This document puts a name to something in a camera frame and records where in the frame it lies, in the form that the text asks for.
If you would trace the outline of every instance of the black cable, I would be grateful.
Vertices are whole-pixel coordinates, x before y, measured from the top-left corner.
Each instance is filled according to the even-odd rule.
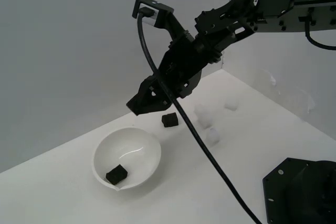
[[[304,32],[306,33],[306,37],[308,39],[308,41],[310,43],[312,43],[314,46],[316,47],[319,47],[319,48],[322,48],[322,49],[326,49],[326,50],[336,50],[336,47],[335,46],[327,46],[327,45],[324,45],[324,44],[321,44],[321,43],[318,43],[317,41],[313,40],[312,37],[310,37],[310,18],[307,17],[306,18],[306,21],[304,22]]]
[[[180,113],[181,117],[183,118],[185,124],[187,125],[187,127],[189,128],[189,130],[193,134],[194,138],[196,139],[197,143],[201,147],[202,151],[207,156],[207,158],[210,160],[210,162],[215,167],[216,171],[219,173],[219,175],[222,177],[222,179],[225,181],[225,183],[227,184],[228,188],[230,189],[230,191],[232,192],[232,194],[235,196],[235,198],[237,199],[237,201],[239,202],[239,204],[242,206],[242,208],[246,211],[246,213],[251,217],[251,219],[256,224],[261,224],[261,222],[258,220],[258,218],[254,215],[254,213],[245,204],[245,202],[243,201],[243,199],[241,198],[241,196],[239,195],[239,193],[235,189],[234,185],[232,184],[232,182],[229,180],[229,178],[223,172],[222,168],[217,163],[217,161],[214,158],[214,156],[211,154],[211,152],[205,146],[205,144],[203,143],[201,137],[199,136],[199,134],[197,133],[195,127],[193,126],[192,122],[188,118],[187,114],[184,112],[183,108],[181,107],[181,105],[177,101],[177,99],[176,99],[175,95],[173,94],[173,92],[165,84],[165,81],[163,80],[163,78],[162,78],[159,70],[156,68],[155,63],[153,62],[153,59],[152,59],[152,57],[151,57],[151,55],[150,55],[150,53],[148,51],[148,48],[147,48],[147,45],[146,45],[146,41],[145,41],[145,38],[144,38],[144,34],[143,34],[143,28],[142,28],[142,18],[144,16],[147,16],[147,17],[150,16],[149,15],[149,8],[145,7],[145,8],[142,8],[142,9],[145,9],[145,10],[140,10],[140,13],[138,14],[138,33],[139,33],[140,43],[141,43],[142,50],[143,50],[143,52],[145,54],[145,57],[146,57],[146,59],[148,61],[148,64],[151,67],[151,69],[152,69],[155,77],[157,78],[159,85],[161,86],[161,88],[165,92],[165,94],[168,96],[168,98],[171,100],[171,102],[175,105],[176,109],[178,110],[178,112]]]

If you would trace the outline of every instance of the table surface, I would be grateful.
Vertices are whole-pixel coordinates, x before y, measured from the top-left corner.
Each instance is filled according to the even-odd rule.
[[[238,110],[224,109],[236,97]],[[214,111],[221,141],[211,148],[247,205],[267,223],[262,178],[287,157],[336,161],[336,141],[220,70],[181,100],[193,113]],[[180,119],[164,128],[161,115],[127,114],[0,174],[0,222],[13,223],[253,223],[215,172]],[[136,126],[158,137],[162,157],[142,186],[114,191],[91,171],[92,152],[110,132]]]

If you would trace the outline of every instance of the white wall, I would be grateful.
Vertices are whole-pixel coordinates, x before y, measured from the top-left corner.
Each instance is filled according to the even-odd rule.
[[[336,45],[336,31],[313,32],[312,37]],[[314,47],[304,33],[260,33],[231,45],[225,51],[223,68],[336,138],[335,51]],[[276,79],[275,87],[269,73]]]
[[[195,35],[194,17],[228,0],[158,1]],[[0,172],[129,112],[126,102],[151,74],[134,2],[0,0]],[[145,32],[159,63],[168,33]]]

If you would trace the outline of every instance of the white bowl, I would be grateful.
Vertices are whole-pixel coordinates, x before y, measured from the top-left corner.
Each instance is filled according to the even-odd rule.
[[[94,151],[91,167],[100,183],[119,191],[145,182],[155,172],[160,158],[158,140],[144,130],[129,127],[110,133],[100,142]],[[105,176],[119,164],[128,175],[114,186]]]

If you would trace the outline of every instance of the black sponge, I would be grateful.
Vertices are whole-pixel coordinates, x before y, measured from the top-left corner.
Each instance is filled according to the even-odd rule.
[[[112,184],[116,185],[120,181],[126,179],[128,172],[125,170],[124,167],[121,165],[118,165],[116,168],[114,168],[109,173],[106,173],[106,179]]]
[[[167,115],[162,116],[162,123],[165,128],[167,127],[173,127],[173,126],[178,126],[178,118],[176,113],[171,113]]]

